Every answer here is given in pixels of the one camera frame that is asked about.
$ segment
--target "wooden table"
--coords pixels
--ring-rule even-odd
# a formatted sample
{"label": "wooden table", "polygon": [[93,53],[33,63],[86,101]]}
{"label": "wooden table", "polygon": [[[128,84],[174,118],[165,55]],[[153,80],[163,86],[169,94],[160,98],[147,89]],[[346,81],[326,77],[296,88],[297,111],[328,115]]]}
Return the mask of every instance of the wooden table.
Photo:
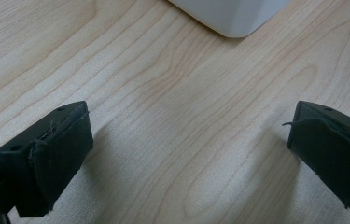
{"label": "wooden table", "polygon": [[292,0],[243,39],[165,0],[1,0],[0,146],[80,100],[93,151],[14,223],[350,223],[281,126],[299,100],[350,116],[350,0]]}

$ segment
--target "clamp jaw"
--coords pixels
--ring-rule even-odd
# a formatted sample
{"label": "clamp jaw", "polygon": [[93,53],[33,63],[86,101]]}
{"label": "clamp jaw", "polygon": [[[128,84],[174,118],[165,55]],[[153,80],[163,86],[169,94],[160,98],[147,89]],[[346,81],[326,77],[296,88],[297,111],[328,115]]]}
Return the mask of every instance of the clamp jaw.
{"label": "clamp jaw", "polygon": [[0,147],[0,223],[52,210],[93,148],[85,102],[61,106]]}
{"label": "clamp jaw", "polygon": [[350,117],[299,101],[287,147],[350,208]]}

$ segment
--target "white plastic base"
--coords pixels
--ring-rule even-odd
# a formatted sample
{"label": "white plastic base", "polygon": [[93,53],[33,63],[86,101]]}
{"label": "white plastic base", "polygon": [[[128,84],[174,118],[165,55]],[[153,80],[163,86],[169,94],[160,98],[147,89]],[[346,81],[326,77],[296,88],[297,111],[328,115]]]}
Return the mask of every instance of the white plastic base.
{"label": "white plastic base", "polygon": [[250,35],[290,0],[169,0],[227,37]]}

